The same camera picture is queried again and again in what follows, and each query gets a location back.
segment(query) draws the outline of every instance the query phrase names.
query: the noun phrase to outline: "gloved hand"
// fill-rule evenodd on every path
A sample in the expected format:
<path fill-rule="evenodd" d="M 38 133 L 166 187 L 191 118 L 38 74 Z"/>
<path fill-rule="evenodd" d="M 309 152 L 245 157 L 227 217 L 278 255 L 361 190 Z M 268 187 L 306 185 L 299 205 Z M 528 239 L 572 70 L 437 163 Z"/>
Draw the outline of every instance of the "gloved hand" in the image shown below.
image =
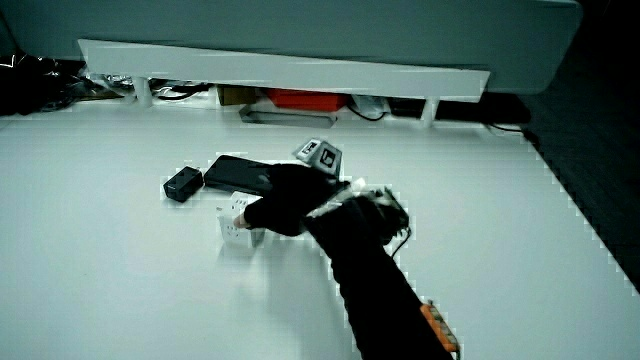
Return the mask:
<path fill-rule="evenodd" d="M 302 219 L 349 186 L 335 176 L 298 164 L 275 164 L 267 170 L 272 190 L 234 219 L 237 228 L 266 228 L 285 236 L 306 231 Z"/>

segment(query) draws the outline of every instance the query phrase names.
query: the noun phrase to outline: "red box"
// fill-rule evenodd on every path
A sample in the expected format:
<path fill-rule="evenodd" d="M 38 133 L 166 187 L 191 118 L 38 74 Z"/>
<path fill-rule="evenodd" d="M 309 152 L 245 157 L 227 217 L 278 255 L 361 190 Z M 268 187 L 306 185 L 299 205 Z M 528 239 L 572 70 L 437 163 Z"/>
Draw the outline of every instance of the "red box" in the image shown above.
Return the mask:
<path fill-rule="evenodd" d="M 299 110 L 338 111 L 349 100 L 349 95 L 315 91 L 265 89 L 265 92 L 276 106 Z"/>

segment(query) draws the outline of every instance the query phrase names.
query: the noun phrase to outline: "charger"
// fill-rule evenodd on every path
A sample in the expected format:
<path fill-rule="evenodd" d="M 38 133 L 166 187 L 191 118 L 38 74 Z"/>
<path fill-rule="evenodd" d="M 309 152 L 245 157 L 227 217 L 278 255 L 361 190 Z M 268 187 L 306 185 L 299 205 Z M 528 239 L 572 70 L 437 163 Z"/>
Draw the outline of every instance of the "charger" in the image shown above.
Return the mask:
<path fill-rule="evenodd" d="M 185 202 L 204 186 L 202 172 L 185 166 L 180 172 L 164 183 L 164 193 L 177 202 Z"/>

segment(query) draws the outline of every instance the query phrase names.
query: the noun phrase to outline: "white table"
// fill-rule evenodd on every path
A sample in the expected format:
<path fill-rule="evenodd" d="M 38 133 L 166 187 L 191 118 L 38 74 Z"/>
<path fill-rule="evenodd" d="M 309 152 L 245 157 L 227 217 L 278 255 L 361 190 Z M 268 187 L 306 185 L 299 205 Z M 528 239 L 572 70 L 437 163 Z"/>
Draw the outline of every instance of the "white table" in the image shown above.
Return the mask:
<path fill-rule="evenodd" d="M 226 247 L 216 207 L 229 194 L 177 206 L 162 192 L 185 165 L 290 161 L 310 137 L 407 208 L 414 235 L 397 261 L 463 358 L 640 353 L 637 292 L 521 137 L 350 116 L 250 125 L 239 108 L 86 103 L 0 119 L 0 358 L 357 359 L 308 236 Z"/>

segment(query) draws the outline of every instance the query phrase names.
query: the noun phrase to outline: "black phone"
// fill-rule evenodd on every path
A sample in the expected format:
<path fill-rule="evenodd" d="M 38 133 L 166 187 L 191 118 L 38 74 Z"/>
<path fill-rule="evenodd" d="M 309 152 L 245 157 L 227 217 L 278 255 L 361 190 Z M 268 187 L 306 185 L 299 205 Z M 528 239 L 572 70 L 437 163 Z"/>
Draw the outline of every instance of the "black phone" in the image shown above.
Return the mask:
<path fill-rule="evenodd" d="M 221 155 L 204 175 L 207 187 L 233 193 L 265 196 L 272 185 L 267 170 L 272 165 L 231 155 Z"/>

